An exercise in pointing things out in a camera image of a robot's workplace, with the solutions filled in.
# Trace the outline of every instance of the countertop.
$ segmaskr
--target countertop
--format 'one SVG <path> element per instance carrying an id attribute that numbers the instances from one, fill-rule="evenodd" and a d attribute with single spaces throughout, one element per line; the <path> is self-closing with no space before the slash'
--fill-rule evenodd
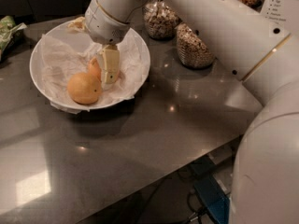
<path id="1" fill-rule="evenodd" d="M 149 77 L 135 99 L 72 115 L 35 87 L 30 25 L 0 64 L 0 223 L 74 224 L 243 134 L 258 101 L 218 62 L 184 67 L 176 40 L 148 37 Z"/>

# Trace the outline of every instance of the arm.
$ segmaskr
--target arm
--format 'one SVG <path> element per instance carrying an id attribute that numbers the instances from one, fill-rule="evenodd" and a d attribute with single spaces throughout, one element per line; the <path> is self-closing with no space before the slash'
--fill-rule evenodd
<path id="1" fill-rule="evenodd" d="M 95 9 L 100 8 L 106 26 L 93 36 L 120 42 L 132 11 L 147 0 L 138 1 L 97 0 Z M 164 1 L 264 105 L 238 150 L 230 223 L 297 223 L 298 38 L 237 0 Z M 96 22 L 89 12 L 87 27 L 92 31 Z"/>

